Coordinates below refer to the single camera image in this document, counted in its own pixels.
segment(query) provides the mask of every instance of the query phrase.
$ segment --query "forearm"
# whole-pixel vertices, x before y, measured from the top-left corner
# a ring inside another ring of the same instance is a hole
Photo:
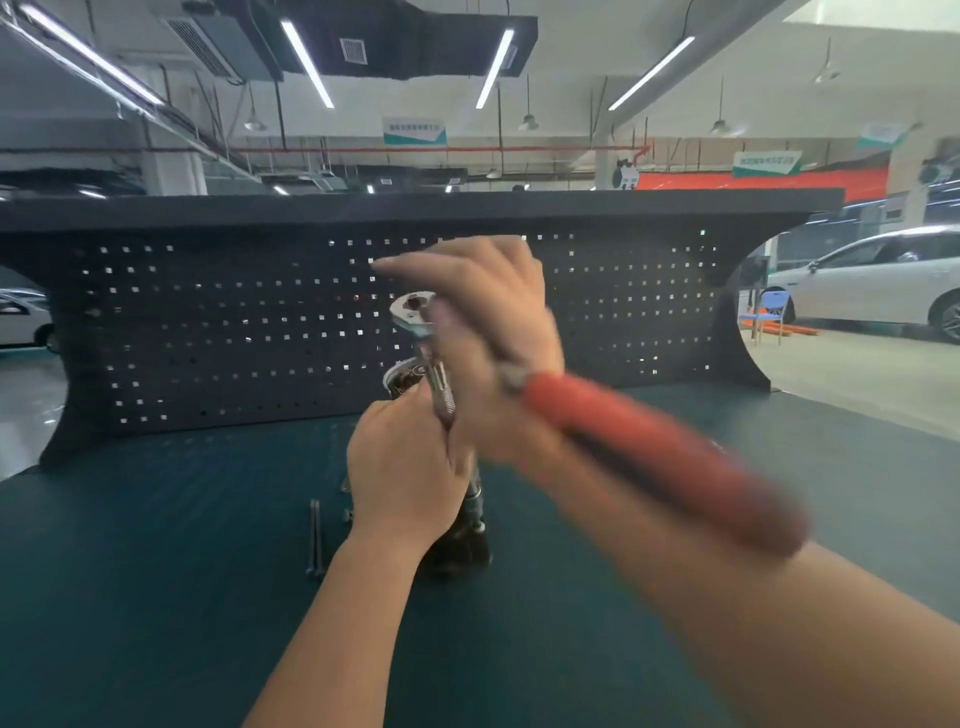
[[[348,538],[245,728],[379,728],[419,562],[396,544]]]
[[[545,489],[757,725],[960,725],[960,626],[819,546],[779,561],[576,454]]]

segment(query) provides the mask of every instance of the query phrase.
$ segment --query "fluorescent light tube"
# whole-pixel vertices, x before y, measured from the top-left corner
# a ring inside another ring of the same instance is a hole
[[[144,101],[147,101],[154,106],[164,105],[163,99],[153,93],[148,87],[140,83],[137,79],[127,73],[127,71],[108,61],[95,50],[90,48],[90,46],[86,45],[86,43],[84,43],[78,37],[74,36],[70,31],[60,25],[56,20],[54,20],[37,6],[22,5],[20,6],[20,10],[40,28],[66,43],[68,46],[73,48],[73,50],[101,70],[109,73],[110,76],[126,86]]]
[[[629,91],[627,91],[625,94],[623,94],[623,96],[621,96],[619,99],[614,101],[613,105],[610,107],[610,111],[616,111],[617,109],[619,109],[627,99],[629,99],[631,96],[637,93],[644,85],[646,85],[648,81],[650,81],[650,79],[652,79],[654,76],[660,73],[669,62],[677,58],[684,51],[684,48],[686,48],[686,46],[688,46],[690,43],[693,42],[693,39],[695,37],[696,36],[687,36],[686,38],[681,40],[680,44],[676,48],[674,48],[666,56],[664,56],[657,65],[655,65],[653,68],[647,71],[643,75],[643,78],[637,81]]]
[[[324,100],[324,106],[328,109],[333,109],[333,99],[331,99],[330,94],[326,92],[326,86],[324,86],[324,81],[320,78],[320,72],[317,70],[317,66],[313,64],[313,59],[310,58],[310,54],[306,52],[306,46],[303,45],[303,41],[300,39],[297,26],[294,25],[292,20],[281,20],[280,25],[283,28],[283,32],[287,34],[290,45],[294,47],[294,52],[297,54],[297,58],[300,59],[300,65],[303,66],[306,75],[310,77],[310,81],[312,81],[313,85],[317,88],[317,93],[320,94],[320,98]]]
[[[482,109],[487,104],[487,97],[493,90],[493,82],[496,81],[497,74],[500,73],[500,67],[503,60],[507,58],[507,51],[510,50],[510,42],[514,39],[514,31],[506,30],[500,39],[500,47],[496,49],[496,56],[493,57],[493,65],[490,67],[490,73],[487,74],[487,80],[483,84],[483,90],[480,91],[480,98],[477,99],[477,108]]]

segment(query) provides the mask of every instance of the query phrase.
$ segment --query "sign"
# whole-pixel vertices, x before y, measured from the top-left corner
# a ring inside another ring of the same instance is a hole
[[[800,174],[803,152],[737,152],[733,155],[734,177],[786,177]]]
[[[896,149],[910,133],[909,124],[868,124],[856,141],[858,149]]]
[[[388,147],[445,147],[446,124],[442,119],[388,116],[383,119],[383,143]]]

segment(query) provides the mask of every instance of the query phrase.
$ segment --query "orange wall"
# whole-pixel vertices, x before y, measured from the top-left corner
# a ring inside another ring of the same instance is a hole
[[[846,202],[887,196],[887,168],[802,172],[792,177],[734,177],[730,172],[641,172],[636,189],[780,189],[843,187]]]

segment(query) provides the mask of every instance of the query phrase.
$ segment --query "blue chair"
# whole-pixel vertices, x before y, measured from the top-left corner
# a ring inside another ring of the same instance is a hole
[[[760,323],[760,331],[757,333],[755,344],[760,342],[760,339],[763,338],[763,322],[764,321],[777,321],[780,323],[780,334],[777,336],[778,345],[783,343],[783,314],[786,312],[786,305],[790,301],[790,292],[789,291],[767,291],[762,296],[760,296],[760,308],[766,308],[767,313],[756,313],[758,310],[754,308],[755,313],[743,313],[740,314],[741,319],[746,319],[747,321],[758,321]]]

